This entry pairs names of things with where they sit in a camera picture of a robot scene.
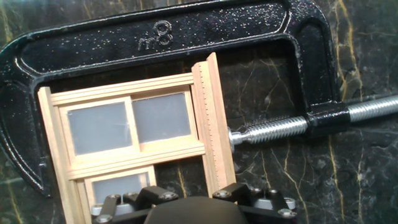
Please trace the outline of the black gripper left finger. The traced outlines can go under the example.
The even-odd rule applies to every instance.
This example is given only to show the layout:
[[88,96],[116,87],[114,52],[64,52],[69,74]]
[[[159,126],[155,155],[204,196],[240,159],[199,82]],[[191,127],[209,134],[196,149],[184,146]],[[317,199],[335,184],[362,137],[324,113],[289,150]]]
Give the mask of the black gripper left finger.
[[[144,187],[139,193],[128,192],[122,196],[111,194],[105,198],[99,215],[91,219],[92,224],[141,224],[144,223],[154,205],[171,202],[178,195],[158,186]],[[132,212],[117,215],[118,205],[127,204]]]

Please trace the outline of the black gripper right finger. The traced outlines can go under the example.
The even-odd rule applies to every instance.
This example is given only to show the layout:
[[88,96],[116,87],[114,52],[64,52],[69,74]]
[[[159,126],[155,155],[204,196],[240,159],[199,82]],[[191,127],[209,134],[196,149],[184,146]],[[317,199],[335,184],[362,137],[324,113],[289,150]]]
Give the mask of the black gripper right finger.
[[297,223],[297,212],[289,207],[282,193],[275,189],[249,188],[246,184],[232,183],[212,196],[237,203],[248,223]]

